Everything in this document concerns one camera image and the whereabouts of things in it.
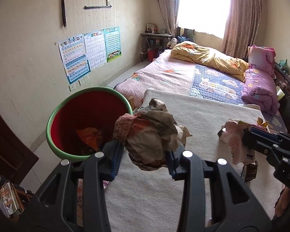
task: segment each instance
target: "wooden door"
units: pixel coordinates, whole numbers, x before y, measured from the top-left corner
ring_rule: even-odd
[[[16,137],[0,115],[0,174],[19,184],[38,159]]]

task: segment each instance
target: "blue quilted mat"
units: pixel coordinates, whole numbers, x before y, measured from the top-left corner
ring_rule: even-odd
[[[241,91],[244,83],[230,75],[217,71],[203,65],[195,65],[194,76],[190,88],[190,96],[210,99],[229,104],[246,104],[241,99]],[[278,131],[286,132],[286,126],[279,111],[276,115],[269,115],[262,112],[269,128]]]

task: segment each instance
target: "tile floor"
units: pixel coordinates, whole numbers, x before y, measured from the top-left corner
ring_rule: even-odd
[[[121,74],[119,77],[110,82],[107,87],[114,88],[118,83],[123,82],[125,79],[131,77],[134,72],[139,69],[144,68],[150,62],[144,61],[136,64],[128,71]],[[39,157],[39,160],[33,166],[33,168],[29,171],[26,177],[21,182],[20,186],[25,189],[30,189],[33,193],[35,193],[41,184],[46,180],[47,176],[54,170],[54,168],[61,161],[50,149],[47,144],[47,140],[43,141],[43,143],[35,150],[34,152],[36,156]]]

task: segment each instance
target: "alphabet chart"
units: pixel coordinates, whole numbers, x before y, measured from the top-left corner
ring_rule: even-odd
[[[107,63],[104,32],[96,31],[84,34],[90,70],[93,71]]]
[[[119,27],[104,29],[107,62],[121,56]]]
[[[68,81],[72,84],[90,72],[84,35],[79,34],[58,43]]]

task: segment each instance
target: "teal stuffed animal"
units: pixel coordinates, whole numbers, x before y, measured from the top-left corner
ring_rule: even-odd
[[[286,61],[280,60],[278,65],[279,65],[281,70],[285,70],[286,72],[289,72],[288,59],[286,59]]]

